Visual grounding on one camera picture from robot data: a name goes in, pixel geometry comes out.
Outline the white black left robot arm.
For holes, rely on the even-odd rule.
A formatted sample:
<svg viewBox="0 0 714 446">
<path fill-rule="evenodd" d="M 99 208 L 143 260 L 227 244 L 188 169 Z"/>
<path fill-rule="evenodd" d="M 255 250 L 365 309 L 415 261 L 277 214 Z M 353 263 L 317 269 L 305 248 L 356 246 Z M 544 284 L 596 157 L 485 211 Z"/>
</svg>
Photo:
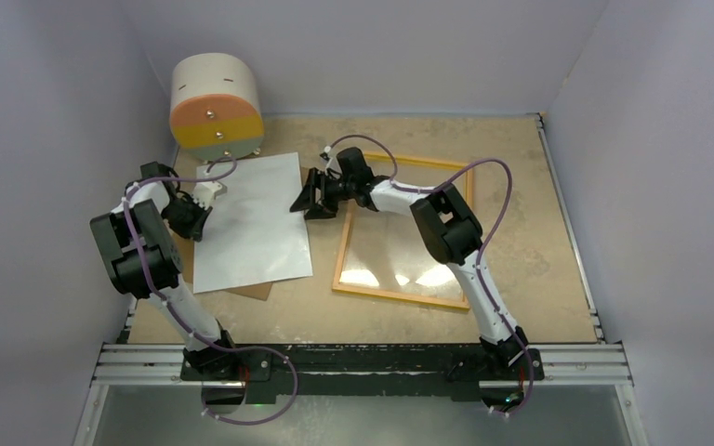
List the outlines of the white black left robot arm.
<svg viewBox="0 0 714 446">
<path fill-rule="evenodd" d="M 194 297 L 183 278 L 175 239 L 199 242 L 216 199 L 226 188 L 219 177 L 194 178 L 190 192 L 170 166 L 140 168 L 113 210 L 89 226 L 115 290 L 145 299 L 175 328 L 185 343 L 186 361 L 218 380 L 237 374 L 240 355 L 220 322 Z"/>
</svg>

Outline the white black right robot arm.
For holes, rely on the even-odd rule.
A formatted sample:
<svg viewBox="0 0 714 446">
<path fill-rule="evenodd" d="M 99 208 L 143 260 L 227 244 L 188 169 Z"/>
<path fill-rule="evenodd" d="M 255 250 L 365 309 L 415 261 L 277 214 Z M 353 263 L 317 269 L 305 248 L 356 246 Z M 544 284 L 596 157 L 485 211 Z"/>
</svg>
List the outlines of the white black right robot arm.
<svg viewBox="0 0 714 446">
<path fill-rule="evenodd" d="M 307 220 L 328 219 L 337 215 L 340 203 L 353 201 L 370 211 L 413 218 L 429 255 L 454 274 L 468 300 L 486 351 L 487 371 L 506 378 L 520 368 L 522 359 L 531 360 L 529 342 L 484 258 L 482 225 L 452 180 L 429 188 L 399 183 L 375 174 L 356 147 L 340 151 L 334 161 L 336 170 L 310 169 L 289 210 Z"/>
</svg>

